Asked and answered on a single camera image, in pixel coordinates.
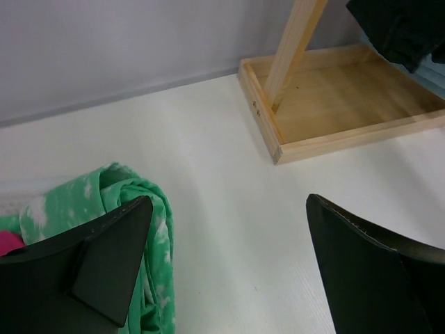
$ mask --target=wooden base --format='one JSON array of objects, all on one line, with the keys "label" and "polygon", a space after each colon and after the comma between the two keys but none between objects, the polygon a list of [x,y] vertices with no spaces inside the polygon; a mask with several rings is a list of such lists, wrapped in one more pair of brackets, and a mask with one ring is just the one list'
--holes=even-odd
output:
[{"label": "wooden base", "polygon": [[445,101],[364,45],[306,51],[274,114],[272,62],[244,59],[239,77],[276,164],[445,126]]}]

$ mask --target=wooden frame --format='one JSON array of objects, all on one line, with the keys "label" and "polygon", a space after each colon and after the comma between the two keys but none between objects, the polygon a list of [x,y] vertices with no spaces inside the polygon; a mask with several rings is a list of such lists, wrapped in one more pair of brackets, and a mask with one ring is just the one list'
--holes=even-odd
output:
[{"label": "wooden frame", "polygon": [[239,79],[274,163],[445,126],[445,101],[365,45],[304,51],[327,0],[296,0],[275,56]]}]

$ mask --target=table surface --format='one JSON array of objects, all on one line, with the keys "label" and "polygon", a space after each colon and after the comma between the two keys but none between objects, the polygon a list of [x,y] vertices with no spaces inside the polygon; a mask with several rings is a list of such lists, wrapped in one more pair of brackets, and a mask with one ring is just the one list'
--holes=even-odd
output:
[{"label": "table surface", "polygon": [[0,143],[0,182],[121,161],[162,187],[179,334],[334,333],[310,193],[445,247],[442,129],[274,166],[235,76],[0,129]]}]

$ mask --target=green cloth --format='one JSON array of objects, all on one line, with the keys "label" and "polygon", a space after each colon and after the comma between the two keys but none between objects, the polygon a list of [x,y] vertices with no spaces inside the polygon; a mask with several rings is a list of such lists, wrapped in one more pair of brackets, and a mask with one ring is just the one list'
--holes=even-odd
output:
[{"label": "green cloth", "polygon": [[119,334],[173,334],[172,212],[150,181],[114,163],[80,176],[32,199],[18,215],[0,217],[0,230],[18,232],[34,244],[91,221],[138,196],[149,196],[153,216],[127,322]]}]

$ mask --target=red cloth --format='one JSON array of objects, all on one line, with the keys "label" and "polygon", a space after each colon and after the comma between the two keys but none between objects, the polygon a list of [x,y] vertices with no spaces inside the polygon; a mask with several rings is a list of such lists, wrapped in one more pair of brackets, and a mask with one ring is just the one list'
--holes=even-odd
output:
[{"label": "red cloth", "polygon": [[0,231],[0,256],[24,246],[25,244],[18,234],[9,231]]}]

